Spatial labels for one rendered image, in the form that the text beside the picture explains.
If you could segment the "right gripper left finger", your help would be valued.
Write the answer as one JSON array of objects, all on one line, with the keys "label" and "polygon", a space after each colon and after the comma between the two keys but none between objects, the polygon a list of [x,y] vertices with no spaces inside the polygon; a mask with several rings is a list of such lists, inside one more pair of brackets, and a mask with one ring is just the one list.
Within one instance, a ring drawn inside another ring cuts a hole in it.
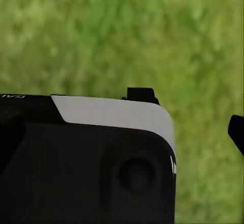
[{"label": "right gripper left finger", "polygon": [[0,121],[0,176],[25,135],[26,127],[21,115]]}]

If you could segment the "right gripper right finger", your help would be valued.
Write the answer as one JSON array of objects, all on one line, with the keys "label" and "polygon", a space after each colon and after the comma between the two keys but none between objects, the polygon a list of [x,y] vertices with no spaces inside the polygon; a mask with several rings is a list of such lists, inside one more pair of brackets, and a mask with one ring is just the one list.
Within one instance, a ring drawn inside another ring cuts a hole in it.
[{"label": "right gripper right finger", "polygon": [[228,134],[244,156],[244,117],[232,115]]}]

